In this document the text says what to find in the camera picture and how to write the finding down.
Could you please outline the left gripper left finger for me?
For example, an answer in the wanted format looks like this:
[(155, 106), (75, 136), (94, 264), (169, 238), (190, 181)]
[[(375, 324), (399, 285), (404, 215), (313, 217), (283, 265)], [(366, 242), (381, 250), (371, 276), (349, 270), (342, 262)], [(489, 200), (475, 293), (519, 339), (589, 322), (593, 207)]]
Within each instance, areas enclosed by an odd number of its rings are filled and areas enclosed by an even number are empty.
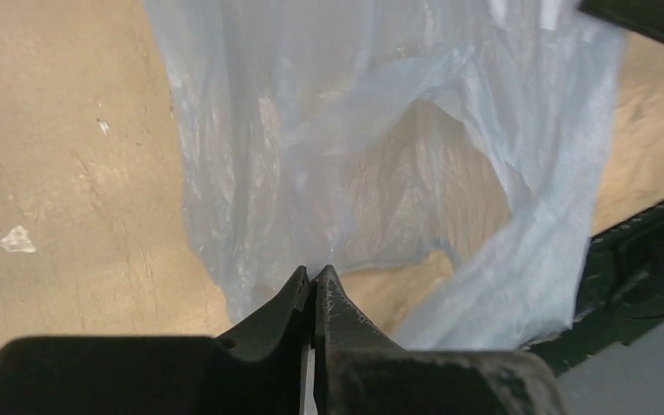
[(217, 337), (15, 339), (0, 348), (0, 414), (297, 414), (309, 290), (298, 268)]

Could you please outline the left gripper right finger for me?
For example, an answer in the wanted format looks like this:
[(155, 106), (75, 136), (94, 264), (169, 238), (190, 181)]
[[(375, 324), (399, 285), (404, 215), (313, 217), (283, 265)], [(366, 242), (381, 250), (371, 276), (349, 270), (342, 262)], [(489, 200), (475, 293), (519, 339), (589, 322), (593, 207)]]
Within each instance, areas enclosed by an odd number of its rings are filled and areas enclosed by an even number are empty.
[(354, 304), (332, 265), (315, 277), (321, 414), (565, 414), (551, 369), (527, 352), (408, 351)]

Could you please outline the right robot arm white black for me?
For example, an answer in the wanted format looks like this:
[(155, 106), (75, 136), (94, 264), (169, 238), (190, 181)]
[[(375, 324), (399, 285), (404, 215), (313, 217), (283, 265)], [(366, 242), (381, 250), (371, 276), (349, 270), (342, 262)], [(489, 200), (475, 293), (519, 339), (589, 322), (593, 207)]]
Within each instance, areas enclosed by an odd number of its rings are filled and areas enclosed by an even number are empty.
[(583, 0), (578, 9), (664, 44), (664, 0)]

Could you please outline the blue plastic trash bag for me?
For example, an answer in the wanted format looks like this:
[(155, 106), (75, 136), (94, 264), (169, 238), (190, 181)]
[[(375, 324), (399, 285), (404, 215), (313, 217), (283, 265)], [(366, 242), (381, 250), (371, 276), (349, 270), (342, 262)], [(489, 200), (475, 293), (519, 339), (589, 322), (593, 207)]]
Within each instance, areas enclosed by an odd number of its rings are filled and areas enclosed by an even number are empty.
[(190, 244), (237, 323), (300, 265), (413, 349), (569, 328), (625, 34), (574, 1), (148, 1)]

